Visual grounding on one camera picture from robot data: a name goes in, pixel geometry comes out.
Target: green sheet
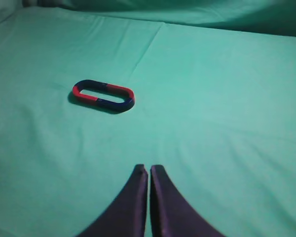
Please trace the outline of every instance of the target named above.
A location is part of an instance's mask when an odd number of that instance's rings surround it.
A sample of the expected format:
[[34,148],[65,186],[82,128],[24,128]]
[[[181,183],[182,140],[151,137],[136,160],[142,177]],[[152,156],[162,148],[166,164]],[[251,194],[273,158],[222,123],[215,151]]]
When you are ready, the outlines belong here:
[[0,0],[0,22],[22,7],[22,0]]
[[105,16],[296,36],[296,0],[25,0]]
[[[83,79],[136,104],[76,105]],[[296,237],[296,38],[58,8],[1,23],[0,237],[76,235],[137,163],[228,237]]]

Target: dark purple object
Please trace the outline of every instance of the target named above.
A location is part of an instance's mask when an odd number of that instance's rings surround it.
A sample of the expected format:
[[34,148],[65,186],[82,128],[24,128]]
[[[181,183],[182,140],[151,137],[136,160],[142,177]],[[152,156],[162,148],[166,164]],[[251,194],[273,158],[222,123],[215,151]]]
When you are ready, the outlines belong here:
[[152,166],[150,176],[153,237],[223,237],[188,204],[162,165]]
[[148,174],[137,164],[110,206],[77,237],[144,237]]

